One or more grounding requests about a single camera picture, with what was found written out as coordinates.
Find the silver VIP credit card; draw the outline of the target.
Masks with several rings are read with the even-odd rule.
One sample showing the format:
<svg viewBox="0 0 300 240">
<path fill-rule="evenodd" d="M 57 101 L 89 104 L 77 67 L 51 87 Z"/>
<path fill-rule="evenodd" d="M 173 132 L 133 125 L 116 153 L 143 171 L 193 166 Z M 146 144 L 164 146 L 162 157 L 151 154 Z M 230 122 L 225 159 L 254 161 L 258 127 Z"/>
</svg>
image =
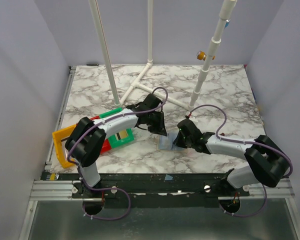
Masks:
<svg viewBox="0 0 300 240">
<path fill-rule="evenodd" d="M 168 134 L 167 136 L 160 136 L 158 141 L 158 149 L 165 151 L 174 151 L 176 146 L 173 145 L 173 141 L 177 136 L 175 134 Z"/>
</svg>

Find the beige card holder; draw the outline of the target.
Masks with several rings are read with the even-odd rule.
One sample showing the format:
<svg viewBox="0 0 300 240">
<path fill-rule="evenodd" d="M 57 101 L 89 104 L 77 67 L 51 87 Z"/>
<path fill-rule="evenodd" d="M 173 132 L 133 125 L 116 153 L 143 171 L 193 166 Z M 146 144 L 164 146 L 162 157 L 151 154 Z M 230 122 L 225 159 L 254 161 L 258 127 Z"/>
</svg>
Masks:
<svg viewBox="0 0 300 240">
<path fill-rule="evenodd" d="M 157 143 L 157 149 L 168 152 L 185 152 L 185 148 L 178 147 L 174 144 L 177 132 L 168 132 L 167 136 L 160 135 Z"/>
</svg>

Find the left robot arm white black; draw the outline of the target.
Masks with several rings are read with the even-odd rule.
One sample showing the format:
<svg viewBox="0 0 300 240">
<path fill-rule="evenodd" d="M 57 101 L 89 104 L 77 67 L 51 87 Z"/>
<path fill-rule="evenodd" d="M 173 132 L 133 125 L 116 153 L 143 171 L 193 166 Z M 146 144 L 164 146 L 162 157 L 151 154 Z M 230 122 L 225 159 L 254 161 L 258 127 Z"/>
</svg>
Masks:
<svg viewBox="0 0 300 240">
<path fill-rule="evenodd" d="M 83 191 L 91 198 L 101 191 L 100 174 L 96 160 L 101 154 L 103 144 L 109 137 L 127 129 L 146 125 L 147 131 L 166 136 L 163 106 L 167 99 L 161 100 L 153 93 L 137 104 L 131 104 L 120 112 L 97 120 L 88 117 L 80 119 L 68 137 L 65 148 L 67 160 L 78 167 L 85 182 Z"/>
</svg>

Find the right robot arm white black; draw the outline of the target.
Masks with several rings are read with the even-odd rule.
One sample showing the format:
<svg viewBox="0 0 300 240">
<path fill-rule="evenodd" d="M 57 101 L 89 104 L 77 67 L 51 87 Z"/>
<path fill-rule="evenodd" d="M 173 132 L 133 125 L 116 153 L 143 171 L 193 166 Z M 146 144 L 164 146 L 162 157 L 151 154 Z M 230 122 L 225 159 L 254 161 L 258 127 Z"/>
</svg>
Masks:
<svg viewBox="0 0 300 240">
<path fill-rule="evenodd" d="M 177 124 L 178 134 L 174 144 L 191 148 L 198 153 L 219 154 L 246 160 L 245 167 L 229 170 L 220 181 L 220 191 L 231 196 L 243 186 L 261 183 L 274 188 L 290 170 L 290 163 L 278 146 L 260 135 L 255 140 L 234 140 L 217 136 L 214 132 L 202 133 L 190 119 Z"/>
</svg>

